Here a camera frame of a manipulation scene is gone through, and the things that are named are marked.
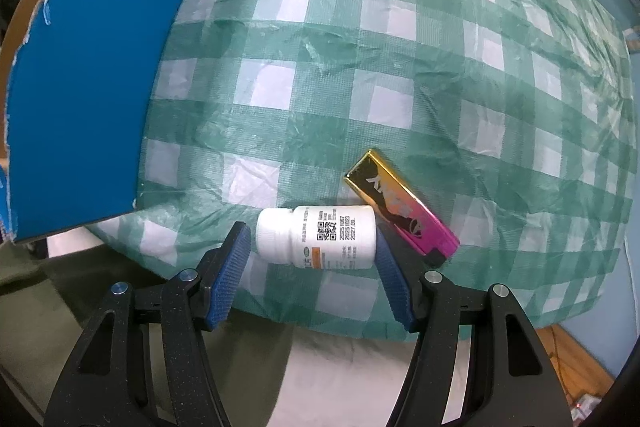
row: white bottle cap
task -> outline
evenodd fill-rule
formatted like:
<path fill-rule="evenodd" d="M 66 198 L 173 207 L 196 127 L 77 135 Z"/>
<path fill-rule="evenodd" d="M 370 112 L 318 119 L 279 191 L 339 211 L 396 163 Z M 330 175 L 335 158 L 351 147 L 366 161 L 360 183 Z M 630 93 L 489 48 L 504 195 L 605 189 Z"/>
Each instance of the white bottle cap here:
<path fill-rule="evenodd" d="M 290 208 L 265 208 L 258 216 L 255 227 L 255 244 L 258 255 L 268 263 L 289 264 L 291 262 L 291 217 Z"/>

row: white cylindrical object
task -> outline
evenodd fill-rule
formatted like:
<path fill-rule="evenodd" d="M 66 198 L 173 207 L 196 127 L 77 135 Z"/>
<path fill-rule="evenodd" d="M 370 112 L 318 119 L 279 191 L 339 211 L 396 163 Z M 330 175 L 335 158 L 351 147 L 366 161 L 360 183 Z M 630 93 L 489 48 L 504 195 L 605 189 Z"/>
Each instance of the white cylindrical object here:
<path fill-rule="evenodd" d="M 362 206 L 265 208 L 255 231 L 258 255 L 268 263 L 299 268 L 371 268 L 376 218 Z"/>

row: silver bolt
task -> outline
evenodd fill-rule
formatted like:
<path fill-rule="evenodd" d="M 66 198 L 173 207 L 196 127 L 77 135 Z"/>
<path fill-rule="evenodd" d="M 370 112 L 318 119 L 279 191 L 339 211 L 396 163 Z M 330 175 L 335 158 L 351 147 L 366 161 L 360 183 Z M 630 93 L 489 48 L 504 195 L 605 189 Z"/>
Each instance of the silver bolt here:
<path fill-rule="evenodd" d="M 114 295 L 122 295 L 128 289 L 129 289 L 129 285 L 126 282 L 120 281 L 120 282 L 116 282 L 111 287 L 111 293 L 113 293 Z"/>
<path fill-rule="evenodd" d="M 442 273 L 436 272 L 436 270 L 431 270 L 424 274 L 424 278 L 431 283 L 437 284 L 442 282 Z"/>
<path fill-rule="evenodd" d="M 509 295 L 509 289 L 504 284 L 497 284 L 494 286 L 494 293 L 498 297 L 506 297 Z"/>
<path fill-rule="evenodd" d="M 191 282 L 198 276 L 198 271 L 193 268 L 187 268 L 186 270 L 182 270 L 178 277 L 181 281 Z"/>

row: wooden floor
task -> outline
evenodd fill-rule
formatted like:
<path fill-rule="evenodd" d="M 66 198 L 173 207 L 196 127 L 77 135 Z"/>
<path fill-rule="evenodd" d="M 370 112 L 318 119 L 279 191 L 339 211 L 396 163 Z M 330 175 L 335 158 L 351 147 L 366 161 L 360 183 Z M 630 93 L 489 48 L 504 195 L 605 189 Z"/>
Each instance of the wooden floor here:
<path fill-rule="evenodd" d="M 537 330 L 537 333 L 570 405 L 585 393 L 604 396 L 613 384 L 613 378 L 569 333 L 558 325 Z"/>

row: green checkered tablecloth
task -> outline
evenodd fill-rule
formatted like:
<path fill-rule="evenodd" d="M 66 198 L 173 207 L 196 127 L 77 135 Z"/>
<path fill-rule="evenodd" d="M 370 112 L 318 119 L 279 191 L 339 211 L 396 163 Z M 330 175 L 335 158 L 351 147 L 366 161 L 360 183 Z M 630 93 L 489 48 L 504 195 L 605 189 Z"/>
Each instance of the green checkered tablecloth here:
<path fill-rule="evenodd" d="M 146 120 L 138 212 L 94 227 L 162 276 L 268 206 L 357 202 L 370 147 L 460 238 L 442 268 L 534 325 L 590 309 L 636 172 L 630 61 L 596 0 L 184 0 Z M 403 339 L 374 269 L 251 255 L 234 305 Z"/>

